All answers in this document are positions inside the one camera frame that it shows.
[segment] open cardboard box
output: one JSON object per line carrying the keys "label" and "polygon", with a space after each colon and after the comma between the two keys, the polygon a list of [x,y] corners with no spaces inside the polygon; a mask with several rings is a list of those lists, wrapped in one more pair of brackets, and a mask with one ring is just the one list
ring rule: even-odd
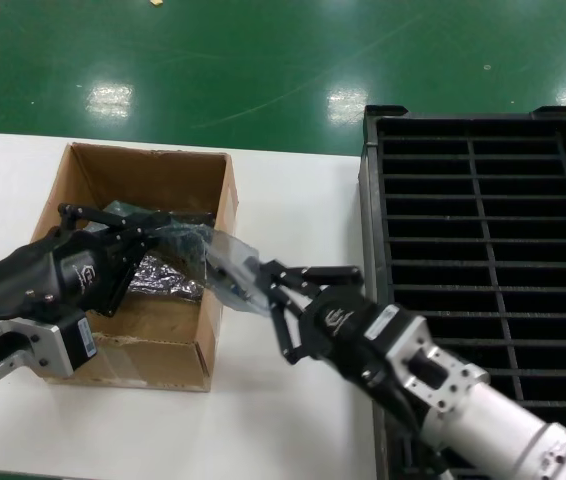
{"label": "open cardboard box", "polygon": [[[59,224],[59,203],[102,209],[115,200],[151,210],[213,212],[215,228],[232,234],[238,205],[232,160],[216,153],[68,145],[32,240]],[[128,293],[114,317],[88,313],[98,355],[71,378],[51,380],[208,391],[221,311],[208,290],[200,304]]]}

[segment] black crate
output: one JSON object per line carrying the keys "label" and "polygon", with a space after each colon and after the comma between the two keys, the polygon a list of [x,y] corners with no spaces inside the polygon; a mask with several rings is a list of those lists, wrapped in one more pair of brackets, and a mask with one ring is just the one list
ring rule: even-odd
{"label": "black crate", "polygon": [[[566,426],[566,107],[423,116],[368,106],[359,175],[366,289]],[[379,478],[416,478],[375,411]],[[459,479],[486,478],[448,454]]]}

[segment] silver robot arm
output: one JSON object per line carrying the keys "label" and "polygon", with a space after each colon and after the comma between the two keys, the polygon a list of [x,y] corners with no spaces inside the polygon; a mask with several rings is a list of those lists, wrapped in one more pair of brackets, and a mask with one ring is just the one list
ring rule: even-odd
{"label": "silver robot arm", "polygon": [[434,451],[448,447],[495,480],[566,480],[566,428],[545,423],[490,387],[484,370],[439,348],[425,318],[413,317],[386,358],[429,407],[421,439]]}
{"label": "silver robot arm", "polygon": [[[438,455],[449,448],[494,480],[566,480],[566,428],[491,388],[485,370],[434,343],[425,317],[366,298],[361,283],[356,267],[260,266],[256,286],[290,364],[330,364],[420,437],[421,463],[441,478],[451,478]],[[300,308],[286,290],[311,302]],[[299,345],[285,313],[297,319]]]}

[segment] plastic packaging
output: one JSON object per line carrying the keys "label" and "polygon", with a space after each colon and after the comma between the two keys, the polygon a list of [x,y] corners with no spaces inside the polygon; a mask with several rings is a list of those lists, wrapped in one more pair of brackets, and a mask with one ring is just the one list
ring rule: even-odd
{"label": "plastic packaging", "polygon": [[[118,201],[105,211],[124,217],[151,213]],[[267,299],[255,286],[258,251],[214,230],[213,224],[211,214],[172,214],[169,225],[155,230],[159,246],[145,255],[128,291],[200,301],[208,287],[221,303],[234,310],[267,315]],[[90,223],[85,229],[96,232],[103,228]]]}

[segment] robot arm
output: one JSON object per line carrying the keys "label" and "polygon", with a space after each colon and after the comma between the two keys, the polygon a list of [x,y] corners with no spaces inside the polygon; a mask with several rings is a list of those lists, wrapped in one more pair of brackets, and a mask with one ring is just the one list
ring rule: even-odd
{"label": "robot arm", "polygon": [[[96,354],[85,312],[112,316],[167,214],[60,205],[61,225],[0,261],[0,379],[20,366],[68,377]],[[106,225],[77,230],[79,220]]]}
{"label": "robot arm", "polygon": [[[491,388],[483,369],[439,348],[424,317],[365,298],[360,277],[355,268],[261,267],[288,362],[310,356],[332,365],[420,438],[441,478],[451,476],[437,454],[450,448],[494,479],[566,480],[566,428],[543,422]],[[311,302],[299,308],[281,286]],[[285,310],[298,319],[299,346],[291,347]]]}

